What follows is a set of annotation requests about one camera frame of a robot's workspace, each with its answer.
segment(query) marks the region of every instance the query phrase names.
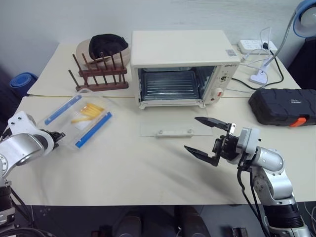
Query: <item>white power strip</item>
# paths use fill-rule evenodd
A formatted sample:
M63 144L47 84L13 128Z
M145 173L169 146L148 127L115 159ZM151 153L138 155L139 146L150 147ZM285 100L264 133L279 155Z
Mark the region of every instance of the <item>white power strip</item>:
M253 51L254 49L257 48L262 48L261 45L261 40L240 40L238 42L238 50L242 53L242 54L248 54L251 51ZM274 45L274 43L272 43L272 41L270 41L270 50L275 53L277 51L277 47ZM262 50L257 50L252 52L251 54L268 54Z

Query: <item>silver robotic arm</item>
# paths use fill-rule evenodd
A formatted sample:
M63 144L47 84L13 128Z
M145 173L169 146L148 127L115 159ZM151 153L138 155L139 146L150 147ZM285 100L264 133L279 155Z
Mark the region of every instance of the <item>silver robotic arm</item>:
M11 229L14 221L11 182L6 180L10 171L49 154L65 136L64 133L38 129L33 118L23 111L10 118L8 125L9 129L0 141L0 232Z
M285 173L284 158L277 150L257 146L258 141L261 141L259 130L243 128L240 136L235 137L234 123L224 123L205 117L196 117L196 120L207 126L223 129L227 134L216 139L212 150L215 155L212 157L197 149L187 146L185 148L198 159L213 166L218 165L220 157L231 164L237 164L237 177L242 187L240 173L250 172L251 185L265 210L264 223L270 233L269 235L262 226L266 236L310 237L309 229L300 215L293 196L291 181Z

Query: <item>lamp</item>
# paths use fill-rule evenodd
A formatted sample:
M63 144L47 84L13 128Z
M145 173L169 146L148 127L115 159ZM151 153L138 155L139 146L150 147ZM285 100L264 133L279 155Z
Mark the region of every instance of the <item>lamp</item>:
M316 0L304 0L298 4L290 19L290 22L288 23L280 47L274 56L264 64L265 67L268 66L280 53L285 44L292 23L293 31L297 36L303 38L316 36Z

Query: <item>table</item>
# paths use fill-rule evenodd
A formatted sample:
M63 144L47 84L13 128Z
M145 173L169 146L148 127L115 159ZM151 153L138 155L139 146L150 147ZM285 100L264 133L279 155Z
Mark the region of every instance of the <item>table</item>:
M24 110L39 121L66 100L24 97L17 111ZM143 119L209 116L235 122L237 136L243 126L260 128L260 145L278 149L284 156L296 200L315 200L316 127L260 125L247 100L222 98L205 109L179 106L140 110L133 98L111 98L113 118L80 151L60 146L46 157L16 167L8 179L29 205L245 203L236 166L221 159L219 166L213 167L183 148L188 145L209 152L224 131L213 129L213 136L192 138L139 136ZM243 174L250 197L248 180L248 174Z
M75 78L78 81L83 81L79 77L78 68L72 57L72 54L76 52L76 44L64 44L61 43L58 45L54 55L51 57L46 67L44 68L42 74L40 75L37 82L30 88L28 94L31 95L43 95L43 96L72 96L76 93L75 83L68 73L68 69L71 69ZM236 53L241 57L241 54L237 50L237 47L234 46ZM266 55L257 56L258 59L265 58ZM286 70L284 65L279 61L280 68L284 74L284 81L280 84L275 84L273 86L268 86L267 88L288 88L296 89L299 88L295 80ZM260 67L261 62L253 64L253 66ZM131 82L131 73L130 65L127 66L127 75L125 76L128 82ZM250 75L256 73L256 69L248 68L245 66L239 66L234 77L236 79L242 80L243 82L249 84L252 87L260 87L255 83L249 82ZM276 63L273 62L270 64L270 67L267 70L269 75L269 83L280 80L280 75L276 66ZM102 77L96 77L99 83L102 83ZM89 78L90 83L93 83L93 78ZM231 81L228 85L223 97L250 97L253 90L248 89L244 85L236 81ZM106 97L134 97L134 92L130 86L128 89L121 90L110 90L110 91L101 91L98 92L99 95Z

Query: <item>oven control knob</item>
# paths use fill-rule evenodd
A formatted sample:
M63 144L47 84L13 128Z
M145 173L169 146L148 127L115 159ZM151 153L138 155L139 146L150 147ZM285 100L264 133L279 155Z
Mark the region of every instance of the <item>oven control knob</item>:
M224 91L223 91L223 89L222 88L216 88L215 90L214 90L214 92L213 92L213 96L216 98L220 98L220 97L222 97L223 96L223 93L224 93Z

